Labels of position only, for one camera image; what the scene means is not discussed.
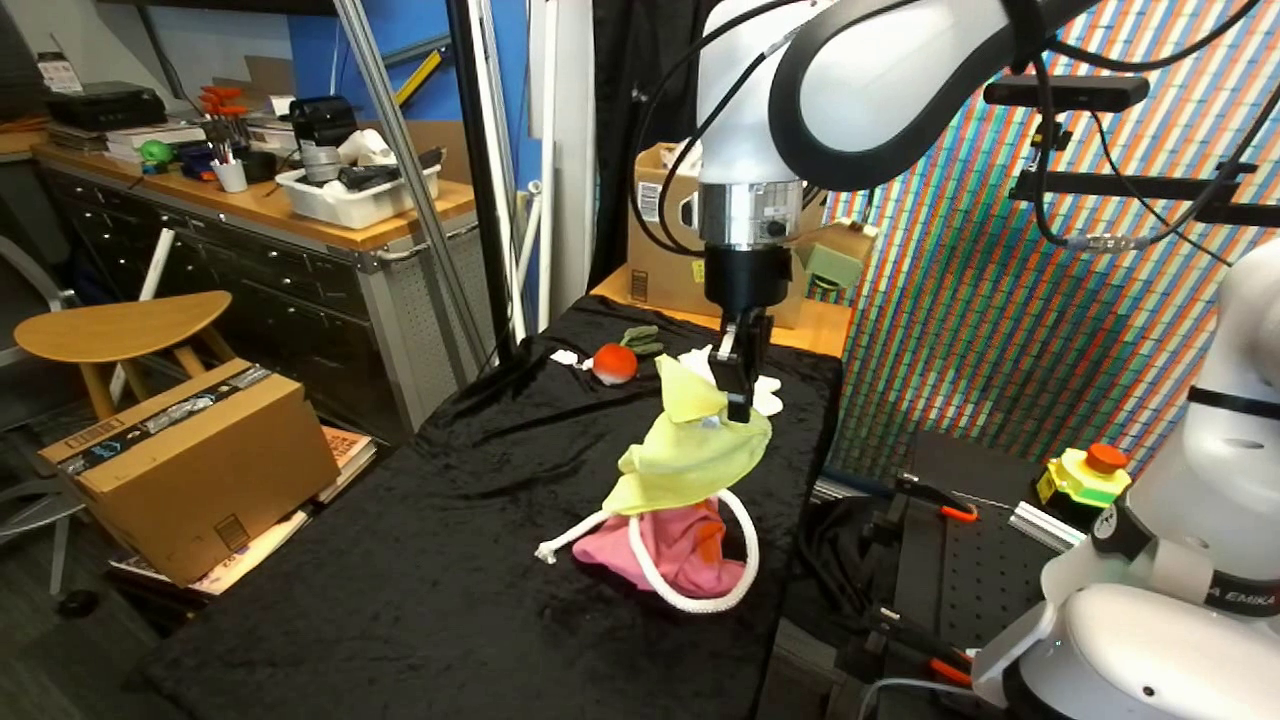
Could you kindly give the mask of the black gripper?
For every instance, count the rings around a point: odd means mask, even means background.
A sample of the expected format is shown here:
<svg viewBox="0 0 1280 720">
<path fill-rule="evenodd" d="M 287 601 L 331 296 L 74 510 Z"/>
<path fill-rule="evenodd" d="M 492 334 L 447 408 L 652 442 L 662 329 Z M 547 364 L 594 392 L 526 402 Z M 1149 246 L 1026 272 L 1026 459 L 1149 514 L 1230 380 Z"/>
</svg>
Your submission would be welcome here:
<svg viewBox="0 0 1280 720">
<path fill-rule="evenodd" d="M 717 386 L 729 397 L 729 418 L 753 418 L 761 346 L 771 333 L 771 306 L 789 296 L 791 254 L 785 246 L 711 246 L 706 296 L 719 306 L 719 338 L 708 354 Z"/>
</svg>

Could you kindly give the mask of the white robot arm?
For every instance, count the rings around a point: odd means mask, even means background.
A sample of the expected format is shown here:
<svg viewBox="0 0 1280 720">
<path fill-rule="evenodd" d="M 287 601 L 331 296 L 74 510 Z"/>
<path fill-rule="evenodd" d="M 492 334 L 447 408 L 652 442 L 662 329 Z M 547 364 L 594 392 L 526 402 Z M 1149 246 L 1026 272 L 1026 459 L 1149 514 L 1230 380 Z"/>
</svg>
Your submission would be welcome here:
<svg viewBox="0 0 1280 720">
<path fill-rule="evenodd" d="M 719 0 L 695 44 L 706 296 L 729 414 L 753 414 L 809 186 L 909 173 L 1000 69 L 1037 60 L 1095 0 Z"/>
</svg>

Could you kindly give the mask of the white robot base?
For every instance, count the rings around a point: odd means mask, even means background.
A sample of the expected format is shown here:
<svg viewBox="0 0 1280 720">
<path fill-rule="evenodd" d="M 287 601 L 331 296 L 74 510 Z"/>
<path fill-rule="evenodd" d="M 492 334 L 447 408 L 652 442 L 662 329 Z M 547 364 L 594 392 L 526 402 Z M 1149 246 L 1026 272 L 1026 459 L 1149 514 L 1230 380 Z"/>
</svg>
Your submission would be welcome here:
<svg viewBox="0 0 1280 720">
<path fill-rule="evenodd" d="M 1176 431 L 1040 593 L 978 653 L 985 702 L 1280 720 L 1280 244 L 1232 263 Z"/>
</svg>

